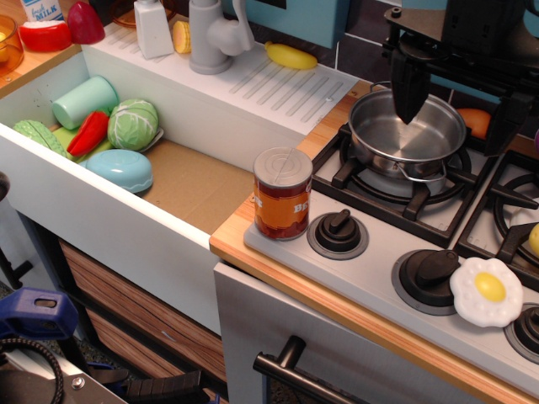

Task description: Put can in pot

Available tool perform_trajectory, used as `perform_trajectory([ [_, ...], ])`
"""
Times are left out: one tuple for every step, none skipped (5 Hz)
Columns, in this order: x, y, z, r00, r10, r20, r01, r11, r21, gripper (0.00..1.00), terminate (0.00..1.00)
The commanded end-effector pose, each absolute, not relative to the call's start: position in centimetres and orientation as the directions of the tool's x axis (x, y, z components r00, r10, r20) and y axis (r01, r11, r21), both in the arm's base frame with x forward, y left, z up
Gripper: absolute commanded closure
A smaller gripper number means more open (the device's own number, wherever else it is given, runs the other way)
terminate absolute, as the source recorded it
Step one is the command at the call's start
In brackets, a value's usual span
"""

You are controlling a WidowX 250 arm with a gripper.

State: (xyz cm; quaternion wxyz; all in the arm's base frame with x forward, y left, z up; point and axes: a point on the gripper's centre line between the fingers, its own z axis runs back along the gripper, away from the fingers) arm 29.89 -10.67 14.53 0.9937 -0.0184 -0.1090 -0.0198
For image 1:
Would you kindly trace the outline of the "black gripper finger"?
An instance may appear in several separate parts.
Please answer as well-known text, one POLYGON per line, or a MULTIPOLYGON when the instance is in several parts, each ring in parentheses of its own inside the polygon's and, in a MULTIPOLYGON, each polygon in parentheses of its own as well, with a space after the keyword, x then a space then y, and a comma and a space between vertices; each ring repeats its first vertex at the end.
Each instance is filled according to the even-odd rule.
POLYGON ((500 98, 500 103, 490 120, 484 155, 494 157, 505 151, 526 121, 534 104, 531 93, 513 92, 500 98))
POLYGON ((429 96, 430 73, 424 63, 394 49, 391 54, 391 84, 395 112, 402 122, 409 124, 429 96))

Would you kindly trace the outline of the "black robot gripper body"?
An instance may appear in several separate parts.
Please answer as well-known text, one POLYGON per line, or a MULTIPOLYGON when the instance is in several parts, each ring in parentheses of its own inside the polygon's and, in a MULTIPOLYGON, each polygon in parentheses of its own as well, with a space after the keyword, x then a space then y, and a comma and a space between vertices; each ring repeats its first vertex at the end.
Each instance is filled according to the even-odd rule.
POLYGON ((538 97, 538 3, 447 1, 390 8, 384 45, 425 64, 433 76, 496 97, 513 92, 538 97))

